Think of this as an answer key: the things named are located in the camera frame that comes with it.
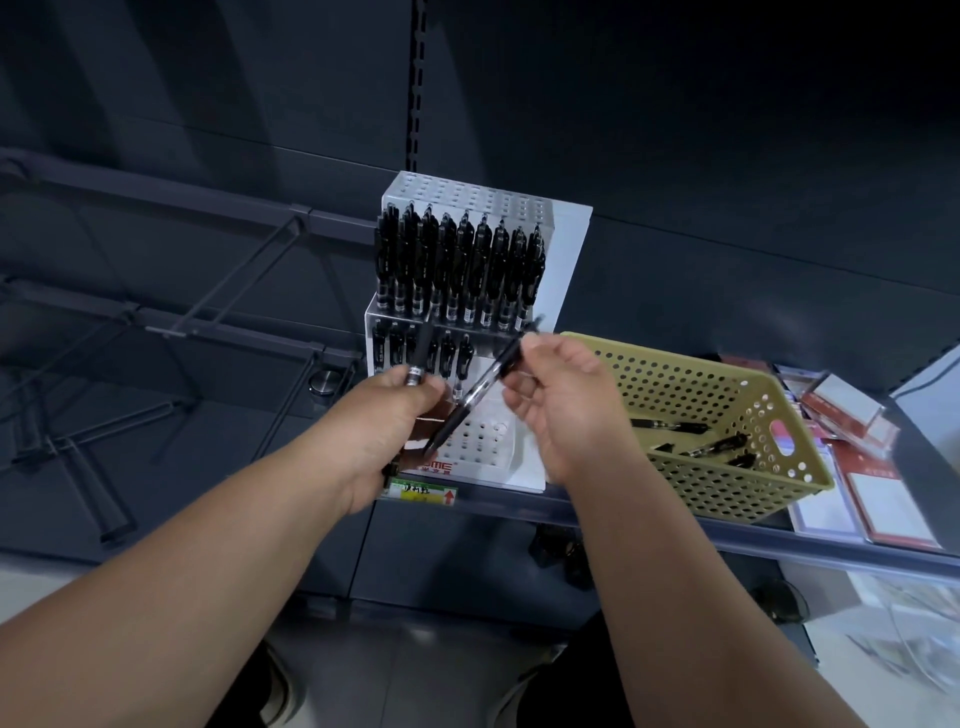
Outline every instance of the dark gray wall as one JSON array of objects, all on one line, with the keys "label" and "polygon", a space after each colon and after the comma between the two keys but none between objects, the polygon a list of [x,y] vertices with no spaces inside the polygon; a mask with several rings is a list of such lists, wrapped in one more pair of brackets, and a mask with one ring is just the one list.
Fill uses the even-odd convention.
[{"label": "dark gray wall", "polygon": [[[882,390],[960,334],[960,64],[939,18],[829,17],[431,0],[411,88],[408,2],[15,0],[0,143],[372,218],[413,99],[419,171],[594,206],[563,328]],[[183,308],[264,232],[17,190],[0,266]],[[370,254],[310,240],[241,310],[359,330]]]},{"label": "dark gray wall", "polygon": [[419,171],[594,207],[561,328],[870,389],[960,335],[940,19],[619,0],[427,18]]},{"label": "dark gray wall", "polygon": [[[409,5],[377,0],[12,0],[0,135],[333,208],[330,187],[403,165],[409,26]],[[373,216],[379,191],[337,211]]]}]

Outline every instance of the black pen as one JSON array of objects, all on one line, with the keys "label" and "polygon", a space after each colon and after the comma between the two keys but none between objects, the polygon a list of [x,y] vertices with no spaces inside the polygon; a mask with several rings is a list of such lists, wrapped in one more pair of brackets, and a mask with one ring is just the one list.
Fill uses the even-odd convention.
[{"label": "black pen", "polygon": [[500,304],[500,316],[496,323],[501,331],[509,331],[516,315],[516,301],[520,297],[520,285],[523,283],[524,266],[527,262],[527,234],[517,228],[510,243],[510,255],[507,257],[507,274],[503,284],[503,302]]},{"label": "black pen", "polygon": [[756,453],[755,452],[744,452],[742,455],[737,455],[733,460],[728,460],[727,465],[733,465],[735,468],[747,468],[750,469],[754,466],[756,462]]},{"label": "black pen", "polygon": [[710,429],[707,423],[674,423],[670,424],[663,420],[630,420],[634,427],[643,427],[645,429],[669,429],[674,432],[690,432],[694,435],[702,435]]},{"label": "black pen", "polygon": [[390,326],[390,366],[395,367],[403,363],[403,332],[400,325],[394,322]]},{"label": "black pen", "polygon": [[440,376],[444,379],[449,379],[453,374],[453,356],[456,353],[457,345],[453,343],[453,336],[448,329],[440,342]]},{"label": "black pen", "polygon": [[721,452],[728,452],[732,449],[742,448],[747,444],[749,436],[743,432],[738,432],[731,437],[725,437],[723,440],[717,440],[711,445],[704,445],[702,448],[692,449],[688,452],[681,452],[681,455],[687,457],[704,457],[705,455],[717,455]]},{"label": "black pen", "polygon": [[453,258],[450,261],[450,291],[446,296],[446,319],[453,323],[460,313],[460,296],[467,280],[467,267],[470,263],[470,250],[473,248],[473,225],[468,215],[460,219],[457,237],[453,245]]},{"label": "black pen", "polygon": [[473,345],[468,334],[460,340],[460,352],[457,354],[457,383],[453,387],[453,401],[459,404],[464,397],[464,382],[470,373],[470,362],[473,360]]},{"label": "black pen", "polygon": [[433,263],[433,293],[430,294],[430,318],[440,321],[444,315],[444,293],[450,280],[450,262],[456,245],[457,225],[453,218],[444,214],[440,223],[440,236]]},{"label": "black pen", "polygon": [[417,350],[417,327],[411,324],[407,327],[406,343],[403,346],[403,361],[409,364]]},{"label": "black pen", "polygon": [[476,318],[477,301],[483,295],[483,279],[487,273],[487,261],[490,259],[490,244],[493,231],[487,225],[487,215],[480,219],[477,233],[473,238],[473,251],[467,270],[467,283],[464,286],[464,323],[472,324]]},{"label": "black pen", "polygon": [[383,362],[386,360],[384,350],[387,348],[387,332],[383,328],[383,322],[377,319],[373,324],[373,373],[380,374],[383,371]]},{"label": "black pen", "polygon": [[420,327],[420,332],[415,333],[413,349],[410,345],[410,333],[407,333],[407,363],[410,369],[407,371],[407,378],[403,382],[408,387],[416,387],[426,376],[427,358],[430,355],[430,344],[433,342],[433,322],[426,321]]},{"label": "black pen", "polygon": [[523,273],[523,286],[520,288],[520,303],[516,311],[514,329],[520,330],[534,307],[537,299],[537,289],[543,279],[543,270],[546,268],[546,251],[543,248],[543,238],[540,236],[540,226],[536,226],[530,233],[527,242],[526,270]]},{"label": "black pen", "polygon": [[414,295],[411,313],[417,317],[422,316],[426,311],[427,291],[433,275],[433,256],[437,249],[439,234],[440,224],[428,207],[423,213],[420,224],[417,225],[417,244],[414,246]]},{"label": "black pen", "polygon": [[[539,321],[531,322],[529,325],[523,328],[523,332],[526,331],[536,331]],[[469,391],[464,396],[463,401],[457,404],[453,408],[453,411],[449,416],[444,420],[444,423],[440,425],[440,428],[437,429],[433,435],[430,436],[430,439],[427,440],[426,446],[423,448],[423,456],[426,458],[432,458],[437,454],[437,449],[447,441],[450,435],[453,434],[453,431],[460,426],[460,424],[469,417],[470,412],[473,411],[473,408],[484,398],[488,390],[493,386],[493,383],[496,382],[502,376],[508,374],[517,362],[521,358],[520,353],[520,340],[522,335],[514,336],[510,343],[507,344],[506,348],[499,354],[499,356],[493,361],[490,368],[484,372],[479,379],[476,380],[476,383],[469,388]]]},{"label": "black pen", "polygon": [[373,230],[373,259],[376,266],[376,307],[390,310],[390,294],[396,268],[396,227],[399,210],[387,205]]},{"label": "black pen", "polygon": [[434,375],[437,373],[437,340],[430,337],[430,348],[426,354],[426,371]]},{"label": "black pen", "polygon": [[[416,387],[422,381],[423,377],[426,375],[426,358],[427,353],[430,347],[430,343],[433,341],[433,322],[425,321],[423,326],[420,327],[420,332],[414,332],[415,339],[411,343],[410,336],[411,331],[407,330],[407,364],[410,365],[410,368],[407,370],[407,377],[403,381],[403,385],[406,387]],[[400,472],[400,460],[403,458],[403,450],[394,455],[394,459],[383,466],[383,469],[380,471],[384,475],[383,486],[386,488],[390,485],[392,478],[396,477],[396,474]]]},{"label": "black pen", "polygon": [[394,289],[394,309],[403,313],[407,310],[407,295],[413,284],[414,248],[417,245],[417,226],[420,216],[410,203],[400,218],[399,232],[396,236],[396,288]]},{"label": "black pen", "polygon": [[507,254],[510,251],[510,234],[503,225],[503,220],[493,232],[493,243],[490,251],[490,268],[487,271],[487,295],[480,311],[480,326],[490,328],[493,323],[493,313],[496,303],[503,290],[503,278],[507,272]]}]

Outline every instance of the perforated basket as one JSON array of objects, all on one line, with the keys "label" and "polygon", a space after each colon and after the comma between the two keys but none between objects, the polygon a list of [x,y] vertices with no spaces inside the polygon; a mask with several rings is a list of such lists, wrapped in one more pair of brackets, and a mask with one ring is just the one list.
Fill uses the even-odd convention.
[{"label": "perforated basket", "polygon": [[[634,429],[651,462],[698,516],[756,521],[832,487],[806,426],[771,375],[579,333],[564,335],[586,343],[610,367],[632,418],[710,426],[704,435]],[[775,441],[770,425],[777,421],[782,427]],[[653,450],[669,442],[675,452],[687,451],[737,432],[749,436],[746,448],[711,458]],[[757,455],[752,469],[726,464],[747,452]]]}]

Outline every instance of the finger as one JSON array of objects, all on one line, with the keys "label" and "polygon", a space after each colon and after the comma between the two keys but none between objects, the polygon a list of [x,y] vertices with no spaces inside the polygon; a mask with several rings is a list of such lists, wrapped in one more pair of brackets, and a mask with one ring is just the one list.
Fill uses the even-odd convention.
[{"label": "finger", "polygon": [[539,346],[545,346],[557,353],[557,356],[571,366],[585,372],[594,371],[602,362],[596,354],[582,342],[572,336],[559,333],[541,333],[537,335]]},{"label": "finger", "polygon": [[414,417],[429,412],[440,402],[446,385],[442,379],[429,376],[416,387],[397,387],[396,395],[404,400],[407,412]]},{"label": "finger", "polygon": [[557,339],[554,347],[557,356],[570,366],[587,374],[592,374],[602,367],[603,362],[584,342],[574,339],[572,336],[551,335]]},{"label": "finger", "polygon": [[530,375],[520,372],[510,372],[503,377],[503,386],[519,392],[523,397],[533,397],[534,392],[537,391],[538,383],[537,380]]},{"label": "finger", "polygon": [[410,371],[410,367],[406,364],[397,364],[395,367],[391,367],[386,372],[378,374],[370,379],[371,385],[376,385],[378,387],[398,387],[406,381],[407,372]]},{"label": "finger", "polygon": [[558,356],[554,346],[556,344],[550,339],[530,333],[520,343],[524,361],[544,387],[556,385],[572,371],[572,367]]},{"label": "finger", "polygon": [[526,418],[530,413],[530,408],[534,406],[532,400],[522,397],[519,392],[513,389],[503,390],[503,401],[510,407],[510,411],[524,422],[526,422]]}]

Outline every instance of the metal rack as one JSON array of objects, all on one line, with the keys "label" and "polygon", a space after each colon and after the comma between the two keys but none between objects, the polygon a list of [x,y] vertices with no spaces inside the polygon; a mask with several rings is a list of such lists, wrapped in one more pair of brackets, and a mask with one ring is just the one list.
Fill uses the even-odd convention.
[{"label": "metal rack", "polygon": [[[33,174],[32,171],[28,172],[22,162],[16,158],[8,159],[4,169],[8,172],[12,169],[25,180],[30,179]],[[73,165],[67,163],[63,167],[54,164],[53,170],[54,176],[58,170],[63,173],[76,171]],[[140,186],[135,184],[134,188],[142,189],[143,181],[135,182],[141,184]],[[161,185],[158,189],[163,194],[169,194],[166,185]],[[207,197],[212,197],[216,203],[223,201],[216,195]],[[209,206],[211,200],[207,199],[206,203]],[[262,208],[264,206],[252,206],[250,210],[259,212]],[[308,208],[291,206],[291,209],[294,211],[291,217],[276,227],[256,248],[214,283],[186,313],[180,316],[134,303],[120,303],[72,294],[22,279],[0,277],[0,305],[13,302],[28,303],[83,313],[98,319],[97,323],[85,333],[55,352],[26,376],[21,376],[19,370],[11,370],[14,383],[0,394],[0,405],[12,402],[12,409],[0,420],[12,421],[12,457],[10,462],[0,465],[0,476],[11,472],[29,473],[50,461],[57,461],[71,489],[80,499],[84,511],[95,526],[98,540],[103,547],[118,546],[126,537],[137,531],[138,525],[130,508],[117,495],[104,476],[105,469],[95,462],[86,446],[176,414],[188,418],[197,404],[197,399],[168,400],[66,434],[52,431],[46,412],[47,398],[70,379],[77,367],[95,355],[103,353],[110,344],[132,328],[142,328],[144,331],[159,334],[164,338],[197,337],[221,345],[239,345],[257,351],[302,357],[302,366],[277,406],[270,425],[252,455],[251,462],[263,457],[270,450],[280,426],[290,413],[298,395],[304,391],[307,380],[321,370],[328,353],[332,354],[331,358],[343,364],[339,384],[324,398],[327,405],[336,402],[355,380],[359,362],[363,358],[361,352],[332,349],[323,343],[289,339],[261,331],[232,327],[224,323],[225,318],[240,299],[263,280],[311,228],[311,211]],[[363,226],[354,225],[353,227],[363,229]],[[351,228],[347,227],[343,230],[350,231]],[[266,264],[252,272],[256,262],[263,257],[268,257]],[[228,290],[238,280],[242,282],[228,302],[217,308],[212,318],[201,318],[204,311],[212,307],[218,295]],[[189,378],[184,376],[184,379],[186,379],[187,388],[191,389]]]},{"label": "metal rack", "polygon": [[[0,174],[16,178],[19,181],[18,183],[49,182],[132,198],[161,206],[195,210],[226,218],[275,226],[277,230],[272,234],[282,237],[283,240],[280,241],[275,238],[271,241],[268,237],[261,245],[264,253],[271,246],[293,245],[290,239],[286,237],[286,235],[295,235],[294,228],[296,226],[291,227],[292,219],[300,221],[303,225],[303,231],[312,234],[364,245],[372,243],[372,231],[375,226],[373,220],[347,218],[302,206],[283,205],[195,185],[168,182],[143,175],[66,162],[58,158],[21,150],[0,149],[0,161],[3,162],[0,164]],[[236,276],[252,275],[256,278],[257,273],[252,272],[251,268],[251,263],[256,258],[257,254],[254,252],[254,255],[243,259],[241,264],[234,268]],[[266,265],[268,269],[273,267],[269,262]],[[260,269],[260,273],[265,276],[269,273],[269,270],[263,271],[263,269]],[[304,372],[309,374],[311,369],[322,365],[342,369],[345,372],[343,379],[346,383],[342,385],[342,389],[338,390],[337,397],[339,397],[348,389],[350,381],[353,379],[353,374],[347,373],[350,372],[351,367],[355,372],[363,358],[363,354],[358,351],[362,345],[358,341],[359,337],[355,334],[344,332],[328,331],[324,334],[324,341],[318,342],[314,341],[309,334],[300,336],[300,332],[296,330],[267,330],[238,325],[237,322],[242,317],[232,313],[231,306],[235,303],[233,301],[219,309],[221,313],[226,310],[230,314],[230,323],[226,321],[227,313],[223,315],[215,314],[212,319],[202,318],[198,314],[213,300],[211,294],[224,291],[230,283],[239,285],[241,295],[245,292],[242,290],[245,287],[244,283],[238,283],[240,278],[227,276],[225,280],[227,282],[220,288],[217,287],[220,285],[219,283],[211,286],[211,291],[207,296],[197,301],[186,316],[156,307],[117,302],[107,298],[68,291],[26,279],[3,279],[0,277],[0,296],[6,301],[37,304],[83,313],[98,320],[97,327],[101,328],[96,330],[92,328],[86,336],[75,339],[69,347],[64,348],[39,367],[46,374],[56,373],[56,376],[63,376],[60,366],[66,365],[69,359],[76,357],[73,358],[75,362],[77,358],[85,356],[88,350],[95,350],[100,345],[107,347],[115,342],[116,338],[110,338],[114,333],[111,327],[118,328],[117,330],[120,331],[116,333],[116,337],[122,336],[123,331],[142,328],[160,335],[168,334],[179,337],[185,334],[189,338],[203,339],[214,344],[238,346],[267,354],[293,357],[302,361],[303,364],[287,392],[287,397],[284,397],[276,408],[274,420],[265,431],[260,445],[253,454],[255,458],[269,450],[273,437],[276,435],[278,423],[290,411],[293,399],[295,399],[295,397],[290,397],[290,393],[295,393],[302,388],[305,382]],[[31,384],[42,385],[41,388],[46,393],[49,393],[51,387],[58,386],[55,379],[50,381],[46,376],[37,377]],[[15,384],[12,389],[4,390],[4,395],[0,395],[0,397],[13,400],[21,395],[23,396],[21,402],[26,403],[34,395],[34,392],[31,391],[29,386]],[[42,396],[36,395],[36,399],[40,400]],[[164,417],[169,417],[175,413],[189,416],[186,408],[182,404],[175,405],[173,400],[166,406],[170,412],[164,414]],[[153,414],[159,417],[161,411],[166,413],[166,410],[158,409]],[[132,412],[128,415],[130,419],[125,422],[92,425],[87,429],[94,430],[92,433],[87,431],[84,434],[84,430],[67,433],[67,435],[61,436],[63,439],[54,438],[52,443],[41,444],[39,446],[40,450],[37,451],[38,456],[42,455],[47,459],[51,457],[62,459],[65,456],[72,456],[75,454],[75,449],[71,443],[81,448],[84,444],[91,442],[91,440],[85,438],[93,436],[97,431],[109,433],[103,434],[104,437],[107,437],[117,434],[116,431],[111,429],[114,426],[139,426],[133,425],[134,415],[144,418],[152,416],[151,413]],[[20,431],[23,435],[26,429],[22,428]],[[452,507],[463,512],[531,522],[575,523],[575,516],[569,500],[563,491],[552,486],[548,486],[545,493],[536,495],[462,483],[457,484],[457,487],[459,493]],[[960,581],[960,556],[884,546],[841,545],[801,537],[789,531],[759,525],[718,522],[709,519],[701,519],[700,523],[719,549],[731,553],[800,561],[836,569],[873,570],[881,573],[910,574],[921,578]]]}]

